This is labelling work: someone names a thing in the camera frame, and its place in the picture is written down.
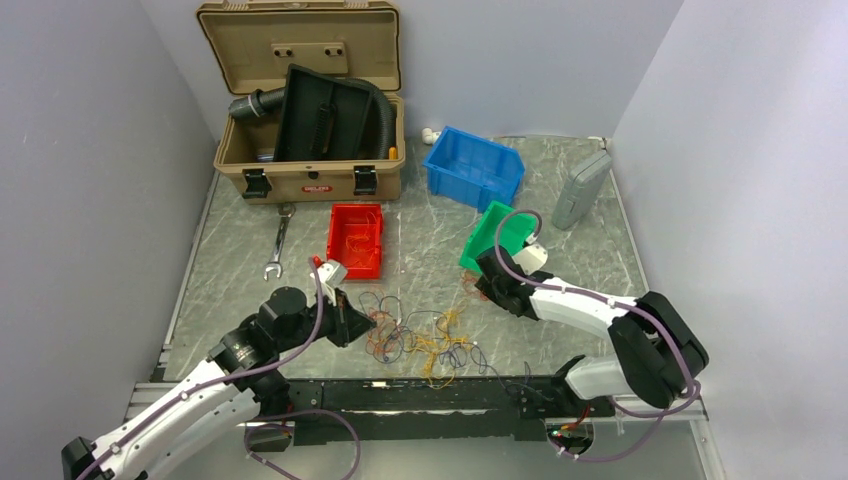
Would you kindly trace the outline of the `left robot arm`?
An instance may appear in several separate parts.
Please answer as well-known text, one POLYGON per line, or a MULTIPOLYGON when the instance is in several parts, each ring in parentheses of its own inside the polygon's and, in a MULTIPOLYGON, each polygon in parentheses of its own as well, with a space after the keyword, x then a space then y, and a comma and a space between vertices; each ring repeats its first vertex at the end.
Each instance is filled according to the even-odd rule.
POLYGON ((272 420, 300 401, 280 367, 322 338, 344 348, 375 327, 347 295, 320 287, 313 304, 282 287, 226 333, 179 384, 140 414, 95 440, 78 437, 61 451, 66 479, 151 479, 218 430, 272 420))

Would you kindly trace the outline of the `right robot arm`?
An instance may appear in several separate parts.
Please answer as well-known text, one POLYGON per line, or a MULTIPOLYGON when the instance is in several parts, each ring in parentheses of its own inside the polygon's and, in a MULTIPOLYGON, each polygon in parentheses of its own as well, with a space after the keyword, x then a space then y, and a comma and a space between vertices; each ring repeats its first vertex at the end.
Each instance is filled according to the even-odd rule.
POLYGON ((699 395, 696 377, 709 355, 664 295, 607 296, 545 271, 526 272, 502 247, 485 250, 475 262, 481 271, 476 288, 503 310, 612 344, 612 354, 577 355, 555 373, 551 401, 560 413, 574 415, 591 400, 627 394, 668 410, 699 395))

